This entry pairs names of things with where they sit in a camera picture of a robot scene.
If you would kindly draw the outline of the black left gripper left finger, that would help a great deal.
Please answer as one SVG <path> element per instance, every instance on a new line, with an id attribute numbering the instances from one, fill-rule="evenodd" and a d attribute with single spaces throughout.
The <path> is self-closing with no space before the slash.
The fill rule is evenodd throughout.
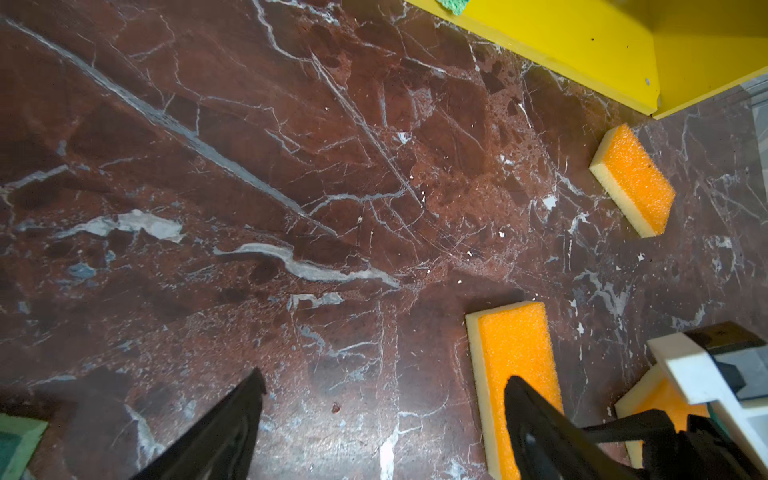
<path id="1" fill-rule="evenodd" d="M 245 479 L 267 394 L 257 368 L 136 479 Z"/>

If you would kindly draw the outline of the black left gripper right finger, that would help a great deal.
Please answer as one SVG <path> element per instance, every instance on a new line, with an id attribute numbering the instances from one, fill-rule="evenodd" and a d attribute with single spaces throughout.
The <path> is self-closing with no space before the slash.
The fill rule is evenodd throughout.
<path id="1" fill-rule="evenodd" d="M 523 479 L 640 479 L 613 460 L 523 378 L 504 389 L 508 436 Z"/>

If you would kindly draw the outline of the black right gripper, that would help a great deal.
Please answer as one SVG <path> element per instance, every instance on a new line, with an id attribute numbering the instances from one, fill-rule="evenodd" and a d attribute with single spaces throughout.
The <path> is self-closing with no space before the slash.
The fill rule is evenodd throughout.
<path id="1" fill-rule="evenodd" d="M 582 428 L 594 443 L 643 441 L 646 479 L 763 479 L 765 476 L 708 417 L 690 415 L 678 431 L 658 409 Z"/>

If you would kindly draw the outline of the green sponge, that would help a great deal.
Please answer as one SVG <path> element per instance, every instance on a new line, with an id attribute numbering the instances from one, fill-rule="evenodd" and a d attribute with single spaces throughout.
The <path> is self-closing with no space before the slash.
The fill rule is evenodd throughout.
<path id="1" fill-rule="evenodd" d="M 437 0 L 437 2 L 451 14 L 460 16 L 466 9 L 469 0 Z"/>

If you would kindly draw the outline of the green sponge under left arm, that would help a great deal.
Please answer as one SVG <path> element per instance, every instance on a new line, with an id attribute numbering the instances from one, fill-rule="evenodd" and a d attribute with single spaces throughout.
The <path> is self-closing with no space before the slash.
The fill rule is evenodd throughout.
<path id="1" fill-rule="evenodd" d="M 18 480 L 32 458 L 48 423 L 1 414 L 1 479 Z"/>

